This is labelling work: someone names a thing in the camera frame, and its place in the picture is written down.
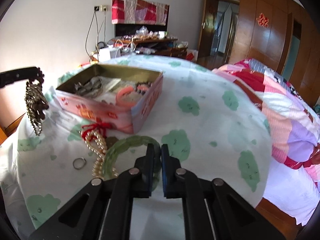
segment wall outlet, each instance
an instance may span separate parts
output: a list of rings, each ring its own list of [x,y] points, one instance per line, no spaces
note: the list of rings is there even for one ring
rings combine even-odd
[[[107,9],[108,9],[107,5],[99,5],[99,6],[94,7],[95,12],[98,12],[98,11],[105,12],[105,11],[107,11]]]

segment white bed sheet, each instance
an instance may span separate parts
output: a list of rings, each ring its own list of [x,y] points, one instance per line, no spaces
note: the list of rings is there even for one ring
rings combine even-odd
[[[272,158],[263,197],[304,226],[319,203],[320,193],[303,167],[293,170]]]

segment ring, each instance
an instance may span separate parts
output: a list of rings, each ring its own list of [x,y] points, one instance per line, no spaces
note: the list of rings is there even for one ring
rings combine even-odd
[[[76,166],[75,166],[75,163],[76,163],[76,161],[78,161],[78,160],[81,160],[81,161],[82,161],[82,166],[76,167]],[[73,161],[73,163],[72,163],[73,167],[74,167],[76,170],[81,170],[86,164],[87,164],[87,161],[85,160],[85,158],[76,158],[76,159]]]

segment metal rivet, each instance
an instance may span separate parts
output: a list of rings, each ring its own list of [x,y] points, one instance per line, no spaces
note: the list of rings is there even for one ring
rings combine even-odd
[[[136,175],[136,174],[138,174],[139,172],[140,172],[140,171],[139,171],[138,168],[132,168],[132,169],[129,170],[129,173],[130,173],[131,175]]]
[[[216,186],[222,186],[224,183],[224,181],[220,178],[216,178],[213,180],[213,184],[216,185]]]
[[[94,178],[93,180],[91,180],[92,186],[99,186],[100,184],[101,184],[101,179],[99,178]]]
[[[178,174],[178,175],[184,175],[184,174],[186,174],[186,170],[184,169],[184,168],[177,168],[176,169],[176,173]]]

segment red string bow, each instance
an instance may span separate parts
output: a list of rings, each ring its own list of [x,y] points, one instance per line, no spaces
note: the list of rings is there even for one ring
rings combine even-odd
[[[103,137],[106,137],[107,129],[112,129],[112,124],[106,123],[106,122],[99,122],[99,123],[93,123],[89,125],[83,125],[82,129],[85,129],[85,128],[87,128],[87,130],[85,130],[81,136],[84,140],[87,137],[88,133],[91,132],[92,130],[98,130]]]

